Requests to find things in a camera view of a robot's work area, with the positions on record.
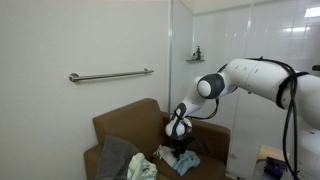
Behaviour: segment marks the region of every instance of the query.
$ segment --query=pile of clothes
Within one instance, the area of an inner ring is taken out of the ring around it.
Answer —
[[[186,151],[179,158],[176,158],[171,153],[172,150],[167,146],[160,145],[154,152],[154,157],[166,161],[181,176],[190,167],[199,165],[200,159],[194,152]],[[152,180],[156,179],[157,172],[156,165],[146,160],[145,156],[133,144],[114,136],[106,136],[98,163],[97,180]]]

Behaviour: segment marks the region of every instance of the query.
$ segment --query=metal grab bar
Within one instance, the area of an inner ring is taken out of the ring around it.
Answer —
[[[103,75],[94,75],[94,76],[79,76],[77,73],[71,73],[69,75],[69,80],[71,82],[78,82],[78,81],[90,80],[90,79],[112,78],[112,77],[119,77],[119,76],[131,76],[131,75],[137,75],[137,74],[149,74],[152,72],[153,72],[153,70],[144,69],[144,71],[137,71],[137,72],[103,74]]]

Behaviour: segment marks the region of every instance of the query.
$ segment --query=small table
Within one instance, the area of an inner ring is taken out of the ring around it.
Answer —
[[[259,180],[275,180],[274,177],[264,172],[264,167],[266,165],[267,157],[278,159],[284,161],[283,152],[279,149],[275,149],[266,145],[261,145],[259,150],[259,155],[257,157],[256,167],[252,179]]]

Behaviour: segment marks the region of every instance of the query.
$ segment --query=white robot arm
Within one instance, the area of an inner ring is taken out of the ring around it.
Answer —
[[[297,78],[299,83],[295,93],[298,115],[307,124],[320,130],[320,78],[303,73],[300,75],[303,76]],[[288,76],[288,71],[278,64],[248,59],[232,60],[222,72],[194,80],[186,97],[171,116],[166,134],[175,140],[183,139],[191,131],[191,123],[186,116],[199,110],[206,99],[218,99],[238,87],[288,109],[292,97],[289,87],[291,81],[286,79]]]

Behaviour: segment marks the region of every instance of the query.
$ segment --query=black object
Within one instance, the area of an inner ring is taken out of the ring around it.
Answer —
[[[172,154],[176,158],[179,158],[180,154],[184,154],[186,152],[187,145],[190,144],[194,140],[195,140],[195,138],[193,136],[185,137],[182,140],[173,140],[174,150],[172,151]]]
[[[264,167],[264,172],[280,180],[286,168],[287,165],[284,161],[267,157],[267,165]]]
[[[313,70],[313,71],[320,71],[320,65],[314,65],[314,66],[312,67],[312,70]]]
[[[197,49],[197,60],[200,60],[201,59],[201,51],[200,51],[200,46],[198,46],[198,49]]]

